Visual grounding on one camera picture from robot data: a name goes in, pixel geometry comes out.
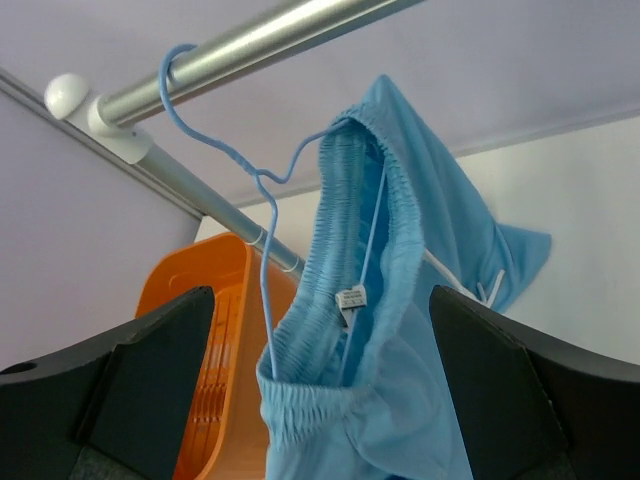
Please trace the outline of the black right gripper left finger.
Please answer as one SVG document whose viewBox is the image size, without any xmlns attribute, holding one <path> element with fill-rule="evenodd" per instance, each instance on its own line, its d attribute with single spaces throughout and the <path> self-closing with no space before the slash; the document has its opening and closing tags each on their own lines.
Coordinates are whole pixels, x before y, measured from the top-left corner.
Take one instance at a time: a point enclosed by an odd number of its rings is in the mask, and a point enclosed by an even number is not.
<svg viewBox="0 0 640 480">
<path fill-rule="evenodd" d="M 169 479 L 204 358 L 214 293 L 1 372 L 4 479 Z"/>
</svg>

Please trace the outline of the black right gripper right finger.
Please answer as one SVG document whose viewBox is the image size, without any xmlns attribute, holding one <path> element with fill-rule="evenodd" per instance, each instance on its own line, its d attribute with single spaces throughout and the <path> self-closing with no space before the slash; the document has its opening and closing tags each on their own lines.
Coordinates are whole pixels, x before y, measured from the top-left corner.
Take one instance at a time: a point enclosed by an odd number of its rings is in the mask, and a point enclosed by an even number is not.
<svg viewBox="0 0 640 480">
<path fill-rule="evenodd" d="M 476 479 L 636 479 L 639 368 L 448 287 L 430 314 Z"/>
</svg>

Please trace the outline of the light blue shorts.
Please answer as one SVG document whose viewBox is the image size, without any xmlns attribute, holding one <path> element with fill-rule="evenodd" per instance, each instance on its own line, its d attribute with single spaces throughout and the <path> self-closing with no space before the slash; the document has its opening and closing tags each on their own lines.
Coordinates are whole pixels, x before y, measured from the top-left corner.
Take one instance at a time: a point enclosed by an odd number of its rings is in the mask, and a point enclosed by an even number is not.
<svg viewBox="0 0 640 480">
<path fill-rule="evenodd" d="M 257 366 L 270 479 L 468 479 L 429 314 L 438 285 L 506 310 L 546 233 L 501 224 L 386 76 L 319 145 L 309 256 Z"/>
</svg>

